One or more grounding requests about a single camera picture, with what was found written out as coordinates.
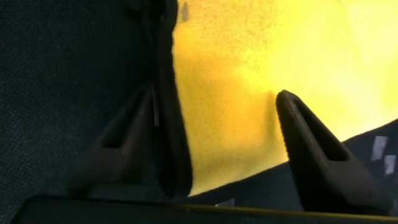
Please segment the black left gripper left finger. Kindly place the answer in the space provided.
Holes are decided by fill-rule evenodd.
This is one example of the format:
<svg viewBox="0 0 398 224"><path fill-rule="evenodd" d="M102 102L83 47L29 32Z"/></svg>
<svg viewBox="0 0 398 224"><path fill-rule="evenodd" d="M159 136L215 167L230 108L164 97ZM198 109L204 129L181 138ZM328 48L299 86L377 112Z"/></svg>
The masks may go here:
<svg viewBox="0 0 398 224"><path fill-rule="evenodd" d="M145 84L127 100L68 180L72 197L144 199L144 179L154 141L154 87Z"/></svg>

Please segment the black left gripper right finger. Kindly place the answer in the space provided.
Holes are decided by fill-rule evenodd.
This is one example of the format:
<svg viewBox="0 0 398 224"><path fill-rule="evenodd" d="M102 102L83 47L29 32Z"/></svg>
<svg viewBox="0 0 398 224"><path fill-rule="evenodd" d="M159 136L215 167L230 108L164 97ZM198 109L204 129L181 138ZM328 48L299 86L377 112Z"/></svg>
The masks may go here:
<svg viewBox="0 0 398 224"><path fill-rule="evenodd" d="M276 109L290 169L306 211L388 215L387 190L295 94L283 90Z"/></svg>

